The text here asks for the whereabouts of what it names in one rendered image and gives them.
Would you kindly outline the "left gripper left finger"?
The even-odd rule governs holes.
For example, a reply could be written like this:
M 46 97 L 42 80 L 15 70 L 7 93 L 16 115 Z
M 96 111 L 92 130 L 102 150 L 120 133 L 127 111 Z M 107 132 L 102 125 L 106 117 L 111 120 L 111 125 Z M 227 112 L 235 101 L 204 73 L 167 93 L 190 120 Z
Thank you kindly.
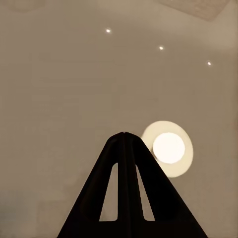
M 99 221 L 118 163 L 118 219 Z M 110 137 L 57 238 L 132 238 L 124 132 Z

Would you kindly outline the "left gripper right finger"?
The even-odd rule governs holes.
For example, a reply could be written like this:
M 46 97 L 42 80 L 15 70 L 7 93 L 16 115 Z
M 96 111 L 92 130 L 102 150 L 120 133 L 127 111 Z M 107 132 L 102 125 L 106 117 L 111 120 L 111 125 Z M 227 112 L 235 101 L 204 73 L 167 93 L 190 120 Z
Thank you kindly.
M 124 138 L 132 238 L 208 238 L 144 141 Z M 136 165 L 155 221 L 144 219 Z

